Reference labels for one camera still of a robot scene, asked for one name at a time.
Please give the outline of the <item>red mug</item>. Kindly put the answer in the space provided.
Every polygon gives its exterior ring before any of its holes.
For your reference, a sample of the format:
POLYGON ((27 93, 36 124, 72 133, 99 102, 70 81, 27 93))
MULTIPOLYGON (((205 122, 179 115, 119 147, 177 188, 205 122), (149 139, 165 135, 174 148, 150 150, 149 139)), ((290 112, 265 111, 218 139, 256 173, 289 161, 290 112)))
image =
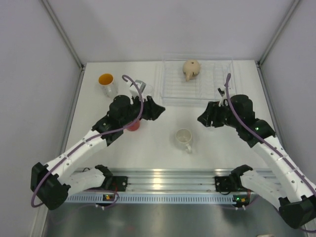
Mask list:
POLYGON ((129 123, 126 129, 128 131, 136 131, 139 129, 139 127, 140 127, 140 120, 138 119, 137 121, 132 121, 131 123, 129 123))

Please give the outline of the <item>white speckled mug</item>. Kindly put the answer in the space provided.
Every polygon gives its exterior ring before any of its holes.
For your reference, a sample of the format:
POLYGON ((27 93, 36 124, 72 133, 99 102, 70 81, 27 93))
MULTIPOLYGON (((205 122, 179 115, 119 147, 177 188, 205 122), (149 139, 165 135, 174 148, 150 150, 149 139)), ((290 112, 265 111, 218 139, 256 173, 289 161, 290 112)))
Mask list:
POLYGON ((192 133, 186 129, 181 128, 175 133, 175 141, 178 148, 186 151, 187 153, 192 153, 192 133))

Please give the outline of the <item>beige ceramic mug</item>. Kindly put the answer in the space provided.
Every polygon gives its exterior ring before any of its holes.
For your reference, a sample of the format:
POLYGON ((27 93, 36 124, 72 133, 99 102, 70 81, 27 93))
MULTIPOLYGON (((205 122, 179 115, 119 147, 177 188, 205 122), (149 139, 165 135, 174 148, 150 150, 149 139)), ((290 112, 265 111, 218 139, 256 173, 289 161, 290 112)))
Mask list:
POLYGON ((197 60, 190 59, 185 61, 182 70, 183 74, 185 75, 186 81, 190 81, 196 78, 197 75, 200 73, 201 65, 197 60))

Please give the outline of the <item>floral mug orange inside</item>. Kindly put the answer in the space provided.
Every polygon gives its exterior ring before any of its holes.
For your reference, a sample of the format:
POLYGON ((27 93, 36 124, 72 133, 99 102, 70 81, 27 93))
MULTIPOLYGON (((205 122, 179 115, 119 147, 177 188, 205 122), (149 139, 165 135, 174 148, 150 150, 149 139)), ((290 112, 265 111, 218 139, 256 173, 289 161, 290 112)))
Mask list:
POLYGON ((118 86, 112 74, 102 74, 98 82, 107 97, 115 98, 118 95, 118 86))

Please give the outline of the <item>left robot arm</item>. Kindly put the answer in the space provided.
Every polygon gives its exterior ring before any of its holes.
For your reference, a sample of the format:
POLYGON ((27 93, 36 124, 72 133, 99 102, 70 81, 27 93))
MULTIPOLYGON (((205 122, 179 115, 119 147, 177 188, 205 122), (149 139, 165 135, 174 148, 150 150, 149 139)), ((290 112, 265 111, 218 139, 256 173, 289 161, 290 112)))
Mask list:
POLYGON ((48 163, 38 162, 32 167, 31 206, 37 207, 34 200, 38 198, 49 210, 55 210, 71 195, 91 188, 108 190, 113 174, 104 165, 86 172, 74 172, 95 153, 115 142, 133 122, 156 120, 164 111, 165 107, 156 104, 151 96, 116 96, 106 115, 79 142, 48 163))

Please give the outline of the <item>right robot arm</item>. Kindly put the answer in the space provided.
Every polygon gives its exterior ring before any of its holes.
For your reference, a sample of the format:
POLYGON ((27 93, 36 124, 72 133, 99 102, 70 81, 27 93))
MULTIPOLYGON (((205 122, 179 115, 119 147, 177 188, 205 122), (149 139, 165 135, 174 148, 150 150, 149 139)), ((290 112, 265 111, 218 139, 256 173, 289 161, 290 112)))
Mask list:
POLYGON ((279 186, 260 176, 252 167, 241 165, 228 178, 233 190, 252 190, 276 208, 293 229, 316 217, 316 186, 300 171, 280 144, 272 127, 256 118, 253 102, 246 95, 207 104, 197 118, 205 127, 229 126, 258 154, 278 179, 279 186))

